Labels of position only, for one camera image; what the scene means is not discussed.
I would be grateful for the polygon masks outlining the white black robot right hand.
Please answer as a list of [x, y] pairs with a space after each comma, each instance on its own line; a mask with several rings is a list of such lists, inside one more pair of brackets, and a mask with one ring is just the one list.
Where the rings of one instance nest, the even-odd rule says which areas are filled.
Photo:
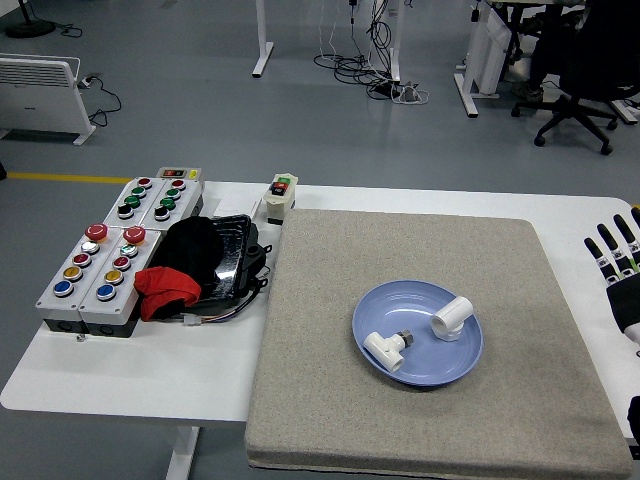
[[620, 214], [615, 214], [613, 221], [624, 238], [631, 256], [621, 250], [610, 230], [602, 223], [597, 225], [597, 231], [609, 249], [614, 263], [609, 261], [592, 238], [585, 238], [584, 244], [607, 283], [607, 298], [619, 330], [632, 342], [638, 344], [639, 239]]

